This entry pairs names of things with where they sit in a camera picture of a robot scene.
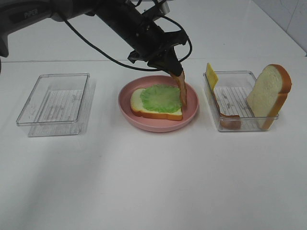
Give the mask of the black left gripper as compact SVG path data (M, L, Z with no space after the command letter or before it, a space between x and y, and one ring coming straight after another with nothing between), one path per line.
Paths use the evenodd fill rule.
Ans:
M143 23L127 38L133 48L128 60L132 63L144 61L149 67L180 76L183 68L173 47L186 42L187 34L183 29L165 32L154 22Z

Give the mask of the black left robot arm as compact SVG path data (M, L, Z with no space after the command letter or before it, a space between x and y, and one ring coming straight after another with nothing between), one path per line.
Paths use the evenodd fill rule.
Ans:
M79 15L97 16L133 48L128 60L147 63L147 71L165 71L179 76L181 60L174 47L184 45L188 36L184 29L165 32L156 23L169 12L165 0L155 0L141 13L130 0L2 0L0 2L0 55L7 57L8 35L36 22L51 18L67 22Z

